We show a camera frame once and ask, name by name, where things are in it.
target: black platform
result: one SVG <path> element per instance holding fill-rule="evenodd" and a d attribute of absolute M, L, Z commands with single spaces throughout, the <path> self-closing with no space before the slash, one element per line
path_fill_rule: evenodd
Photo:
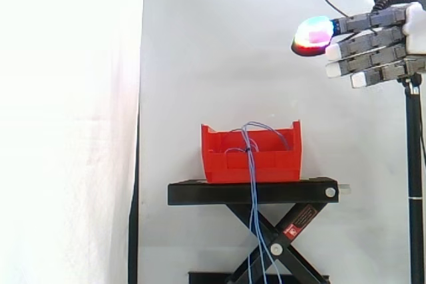
<path fill-rule="evenodd" d="M 328 203 L 339 201 L 335 180 L 315 178 L 298 182 L 258 184 L 259 204 L 294 204 L 274 226 L 259 213 L 260 229 L 273 260 L 283 263 L 292 275 L 282 275 L 285 284 L 329 284 L 329 277 L 320 275 L 292 246 L 292 242 Z M 250 184 L 207 184 L 205 181 L 185 181 L 168 186 L 168 205 L 197 206 L 224 204 L 250 228 Z M 265 267 L 272 265 L 267 252 L 262 250 Z M 259 247 L 250 254 L 253 283 L 262 283 L 262 264 Z M 249 284 L 248 258 L 233 274 L 189 273 L 189 284 Z M 269 276 L 269 284 L 279 283 L 277 276 Z"/>

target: screw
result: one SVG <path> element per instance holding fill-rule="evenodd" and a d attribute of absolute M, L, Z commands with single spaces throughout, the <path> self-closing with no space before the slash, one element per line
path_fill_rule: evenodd
<path fill-rule="evenodd" d="M 328 198 L 334 198 L 335 193 L 335 188 L 328 188 L 325 190 L 325 194 Z"/>
<path fill-rule="evenodd" d="M 280 244 L 272 244 L 271 246 L 271 253 L 275 256 L 279 256 L 282 254 L 283 248 Z"/>

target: red storage box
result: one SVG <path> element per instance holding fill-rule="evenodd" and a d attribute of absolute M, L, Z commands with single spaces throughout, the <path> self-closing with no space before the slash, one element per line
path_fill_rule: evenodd
<path fill-rule="evenodd" d="M 202 159 L 208 183 L 250 183 L 247 153 L 231 150 L 246 149 L 240 131 L 215 132 L 202 125 Z M 300 121 L 293 128 L 278 129 L 287 140 L 286 150 L 282 138 L 269 130 L 249 131 L 259 152 L 253 148 L 257 182 L 289 182 L 300 179 L 302 164 L 302 137 Z"/>

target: tripod pole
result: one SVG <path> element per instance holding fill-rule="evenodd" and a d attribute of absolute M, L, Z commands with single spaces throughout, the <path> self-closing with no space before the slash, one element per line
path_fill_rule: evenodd
<path fill-rule="evenodd" d="M 407 112 L 411 284 L 425 284 L 420 84 L 419 74 L 404 83 Z"/>

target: robot finger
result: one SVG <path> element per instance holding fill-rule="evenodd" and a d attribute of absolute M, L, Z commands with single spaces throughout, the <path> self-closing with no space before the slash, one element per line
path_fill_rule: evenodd
<path fill-rule="evenodd" d="M 405 45 L 398 44 L 330 63 L 325 69 L 328 77 L 334 78 L 368 70 L 376 66 L 394 63 L 395 61 L 402 60 L 405 56 L 407 56 Z"/>
<path fill-rule="evenodd" d="M 329 61 L 338 61 L 373 49 L 401 43 L 404 38 L 401 27 L 382 29 L 332 44 L 325 50 L 325 55 Z"/>
<path fill-rule="evenodd" d="M 363 88 L 385 81 L 402 80 L 413 76 L 415 73 L 425 72 L 426 57 L 411 56 L 396 63 L 354 73 L 351 75 L 351 82 L 353 88 Z"/>
<path fill-rule="evenodd" d="M 390 7 L 382 11 L 334 19 L 332 21 L 334 36 L 358 33 L 372 28 L 403 25 L 407 18 L 407 7 Z"/>

